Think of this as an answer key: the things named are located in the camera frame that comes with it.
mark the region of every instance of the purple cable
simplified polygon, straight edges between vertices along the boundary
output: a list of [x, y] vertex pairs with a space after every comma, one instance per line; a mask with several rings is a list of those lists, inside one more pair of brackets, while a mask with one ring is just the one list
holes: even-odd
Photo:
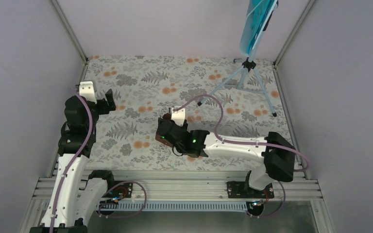
[[214, 134], [215, 134], [215, 137], [222, 141], [222, 142], [226, 142], [226, 143], [232, 143], [232, 144], [239, 144], [239, 145], [254, 145], [254, 146], [266, 146], [266, 147], [275, 147], [275, 148], [279, 148], [279, 149], [283, 149], [283, 150], [287, 150], [287, 151], [290, 151], [292, 153], [295, 153], [295, 154], [298, 154], [299, 156], [301, 156], [303, 159], [305, 159], [306, 161], [306, 166], [302, 169], [295, 169], [294, 171], [306, 171], [309, 167], [309, 164], [310, 164], [310, 161], [308, 160], [308, 158], [303, 155], [301, 152], [297, 151], [297, 150], [294, 150], [292, 148], [289, 148], [289, 147], [284, 147], [284, 146], [281, 146], [281, 145], [277, 145], [277, 144], [273, 144], [273, 143], [265, 143], [265, 142], [237, 142], [237, 141], [231, 141], [231, 140], [227, 140], [227, 139], [222, 139], [219, 134], [218, 134], [218, 127], [220, 126], [220, 123], [224, 117], [224, 109], [222, 107], [222, 104], [221, 102], [213, 97], [213, 96], [210, 96], [210, 95], [199, 95], [199, 96], [195, 96], [194, 98], [190, 99], [188, 102], [186, 102], [184, 105], [182, 105], [181, 107], [177, 108], [177, 109], [174, 109], [174, 111], [178, 111], [180, 109], [183, 109], [185, 108], [186, 106], [188, 106], [191, 102], [193, 102], [194, 100], [197, 100], [197, 99], [202, 99], [203, 97], [208, 97], [208, 98], [211, 98], [213, 99], [217, 104], [218, 106], [220, 107], [220, 110], [221, 110], [221, 117], [220, 119], [218, 120], [217, 124], [215, 125], [215, 128], [214, 128]]
[[107, 195], [109, 192], [111, 192], [112, 190], [114, 190], [116, 187], [118, 187], [118, 186], [120, 186], [122, 184], [125, 184], [125, 183], [136, 183], [139, 187], [141, 187], [142, 191], [145, 194], [144, 204], [142, 205], [141, 209], [138, 210], [136, 213], [131, 214], [131, 215], [126, 215], [126, 216], [108, 216], [108, 215], [101, 214], [101, 208], [103, 206], [105, 206], [105, 205], [114, 205], [115, 203], [104, 203], [104, 204], [99, 205], [99, 208], [98, 208], [98, 214], [99, 214], [99, 216], [103, 216], [103, 217], [106, 217], [106, 218], [128, 218], [128, 217], [134, 217], [134, 216], [139, 215], [142, 212], [142, 210], [145, 209], [145, 206], [147, 204], [147, 191], [145, 191], [145, 188], [140, 183], [138, 183], [136, 181], [122, 181], [122, 182], [116, 184], [115, 186], [113, 186], [112, 188], [110, 188], [108, 191], [106, 191], [102, 195], [102, 197], [104, 197], [105, 195]]
[[[278, 209], [276, 211], [274, 211], [273, 213], [269, 214], [269, 215], [265, 215], [265, 216], [256, 216], [256, 218], [268, 218], [268, 217], [272, 217], [272, 216], [275, 216], [277, 215], [279, 212], [281, 212], [281, 210], [284, 208], [284, 205], [285, 205], [285, 199], [287, 198], [287, 195], [285, 194], [285, 189], [284, 189], [284, 186], [282, 185], [281, 182], [278, 181], [278, 183], [281, 185], [282, 187], [282, 192], [284, 193], [284, 198], [282, 199], [282, 202], [281, 202], [281, 205], [278, 207]], [[248, 211], [245, 211], [249, 216], [250, 218], [252, 218], [253, 215], [251, 215]]]
[[87, 142], [88, 142], [88, 140], [89, 140], [89, 138], [91, 136], [91, 132], [92, 132], [91, 129], [93, 127], [92, 114], [91, 114], [91, 110], [89, 109], [87, 103], [85, 102], [85, 100], [78, 93], [76, 93], [76, 91], [74, 89], [70, 89], [70, 90], [73, 91], [73, 93], [76, 95], [76, 97], [78, 97], [78, 99], [84, 105], [86, 113], [88, 113], [89, 130], [88, 130], [88, 134], [86, 135], [86, 138], [85, 138], [84, 142], [82, 143], [81, 147], [79, 147], [78, 151], [76, 151], [76, 154], [72, 157], [72, 159], [68, 163], [68, 165], [65, 167], [65, 171], [64, 171], [64, 173], [62, 173], [62, 177], [59, 180], [58, 188], [56, 189], [55, 197], [53, 198], [52, 215], [54, 217], [51, 217], [51, 224], [50, 224], [50, 227], [49, 227], [49, 233], [53, 233], [53, 227], [54, 227], [54, 224], [55, 224], [56, 206], [58, 205], [59, 194], [61, 192], [61, 187], [62, 187], [62, 184], [64, 183], [65, 176], [68, 173], [68, 170], [72, 166], [72, 164], [75, 161], [75, 159], [81, 154], [82, 150], [86, 146], [86, 144], [87, 144]]

